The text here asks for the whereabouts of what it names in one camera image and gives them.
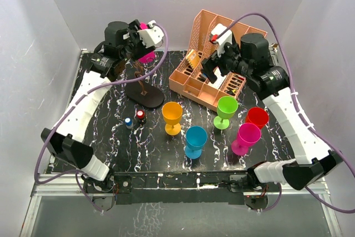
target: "pink cup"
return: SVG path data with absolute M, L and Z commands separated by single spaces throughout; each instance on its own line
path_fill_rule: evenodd
M 236 155 L 246 155 L 249 147 L 257 143 L 261 138 L 260 129 L 252 123 L 244 123 L 240 126 L 237 139 L 232 143 L 232 151 Z
M 140 28 L 142 30 L 145 30 L 145 29 L 148 29 L 148 27 L 146 26 L 145 23 L 141 23 L 140 24 Z M 150 52 L 148 53 L 147 55 L 141 57 L 140 59 L 138 59 L 140 63 L 149 63 L 149 62 L 152 62 L 153 60 L 155 60 L 155 54 L 154 52 Z

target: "yellow object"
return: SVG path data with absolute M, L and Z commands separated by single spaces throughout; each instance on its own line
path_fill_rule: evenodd
M 200 57 L 195 50 L 191 50 L 186 56 L 186 60 L 192 69 L 195 69 L 200 62 Z
M 166 122 L 166 133 L 177 135 L 181 131 L 182 106 L 177 102 L 167 102 L 163 105 L 162 114 Z

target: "black marble tabletop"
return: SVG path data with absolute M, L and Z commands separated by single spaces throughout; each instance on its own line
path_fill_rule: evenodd
M 235 140 L 239 126 L 244 122 L 248 109 L 264 108 L 264 104 L 248 87 L 244 87 L 239 95 L 239 108 L 230 120 L 231 125 L 226 130 L 214 128 L 213 119 L 217 114 L 182 95 L 169 89 L 169 76 L 184 58 L 186 51 L 171 51 L 163 66 L 146 81 L 161 89 L 165 95 L 165 103 L 175 101 L 181 104 L 181 133 L 171 137 L 165 133 L 165 122 L 161 107 L 145 110 L 147 122 L 144 125 L 136 123 L 132 130 L 126 128 L 124 119 L 130 117 L 136 120 L 135 112 L 143 109 L 140 105 L 128 99 L 124 94 L 125 85 L 112 87 L 99 104 L 92 117 L 84 143 L 94 148 L 95 155 L 120 172 L 181 172 L 208 170 L 241 170 L 260 161 L 279 161 L 293 158 L 293 151 L 285 135 L 272 113 L 269 123 L 262 130 L 262 138 L 245 155 L 235 155 L 230 144 Z M 157 60 L 162 56 L 157 52 Z M 73 95 L 76 93 L 83 74 L 88 68 L 88 54 L 83 54 L 79 72 L 75 81 Z M 148 72 L 155 63 L 145 65 Z M 126 71 L 120 79 L 134 78 L 135 68 L 126 64 Z M 185 133 L 193 125 L 203 127 L 209 136 L 199 159 L 191 160 L 185 156 Z M 55 160 L 48 168 L 48 173 L 62 172 L 73 167 Z

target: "gray floor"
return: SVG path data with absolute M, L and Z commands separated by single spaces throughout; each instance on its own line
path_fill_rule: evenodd
M 270 203 L 276 196 L 270 196 Z M 32 236 L 331 236 L 321 204 L 283 195 L 261 215 L 227 204 L 134 204 L 94 213 L 84 197 L 42 197 Z

